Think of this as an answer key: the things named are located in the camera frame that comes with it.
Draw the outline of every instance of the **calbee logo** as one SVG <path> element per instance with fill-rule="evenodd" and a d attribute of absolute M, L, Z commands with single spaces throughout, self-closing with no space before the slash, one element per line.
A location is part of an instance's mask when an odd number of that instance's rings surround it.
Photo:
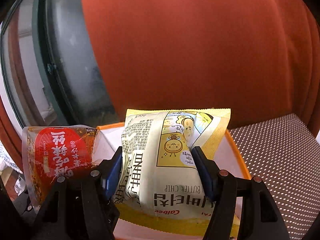
<path fill-rule="evenodd" d="M 179 210 L 165 210 L 165 211 L 155 210 L 155 212 L 163 213 L 163 214 L 166 214 L 166 215 L 169 215 L 169 214 L 178 215 L 180 213 Z"/>

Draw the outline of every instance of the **metal screw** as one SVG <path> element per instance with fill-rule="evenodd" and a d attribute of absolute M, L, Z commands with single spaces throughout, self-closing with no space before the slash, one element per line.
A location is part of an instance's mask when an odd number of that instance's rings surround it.
<path fill-rule="evenodd" d="M 254 176 L 253 180 L 258 183 L 262 181 L 262 179 L 259 176 Z"/>
<path fill-rule="evenodd" d="M 100 174 L 100 172 L 97 171 L 97 170 L 94 170 L 94 171 L 91 171 L 91 172 L 90 172 L 90 175 L 91 175 L 92 177 L 98 176 L 99 174 Z"/>
<path fill-rule="evenodd" d="M 65 179 L 66 178 L 64 176 L 60 176 L 58 177 L 57 182 L 64 182 Z"/>
<path fill-rule="evenodd" d="M 229 174 L 229 172 L 228 171 L 226 171 L 226 170 L 220 170 L 219 171 L 219 174 L 221 175 L 221 176 L 228 176 L 228 174 Z"/>

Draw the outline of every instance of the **window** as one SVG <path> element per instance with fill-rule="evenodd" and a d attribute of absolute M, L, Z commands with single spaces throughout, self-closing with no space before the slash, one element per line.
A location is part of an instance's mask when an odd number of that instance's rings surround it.
<path fill-rule="evenodd" d="M 57 125 L 33 49 L 32 8 L 33 0 L 22 0 L 5 27 L 1 38 L 3 75 L 22 127 Z"/>
<path fill-rule="evenodd" d="M 21 127 L 118 122 L 81 0 L 18 0 L 1 30 L 1 68 Z"/>

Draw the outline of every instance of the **yellow chip bag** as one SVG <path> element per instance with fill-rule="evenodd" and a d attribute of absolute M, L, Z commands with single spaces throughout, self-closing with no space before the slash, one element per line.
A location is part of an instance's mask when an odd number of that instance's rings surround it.
<path fill-rule="evenodd" d="M 214 203 L 204 196 L 190 151 L 208 159 L 225 133 L 230 109 L 127 110 L 122 171 L 113 201 L 120 218 L 183 235 L 203 236 Z M 236 236 L 235 217 L 231 236 Z"/>

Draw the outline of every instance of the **window frame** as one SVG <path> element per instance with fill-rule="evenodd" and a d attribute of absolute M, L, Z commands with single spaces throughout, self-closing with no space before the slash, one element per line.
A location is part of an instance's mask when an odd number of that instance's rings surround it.
<path fill-rule="evenodd" d="M 0 48 L 3 47 L 3 37 L 8 29 L 9 23 L 13 14 L 23 0 L 16 0 L 5 19 L 2 22 L 0 30 Z M 58 122 L 61 126 L 78 124 L 72 107 L 70 106 L 67 97 L 62 91 L 62 86 L 59 85 L 59 76 L 54 69 L 52 53 L 47 39 L 47 20 L 46 20 L 47 0 L 34 0 L 32 7 L 32 40 L 33 49 L 36 56 L 36 63 L 40 73 L 41 80 L 44 85 L 45 96 L 50 100 L 52 107 L 57 114 Z M 17 118 L 21 128 L 26 126 L 25 121 L 20 113 L 20 110 L 15 102 L 13 93 L 10 88 L 6 62 L 4 61 L 4 52 L 0 49 L 0 65 L 4 81 L 4 87 L 12 107 L 12 110 Z"/>

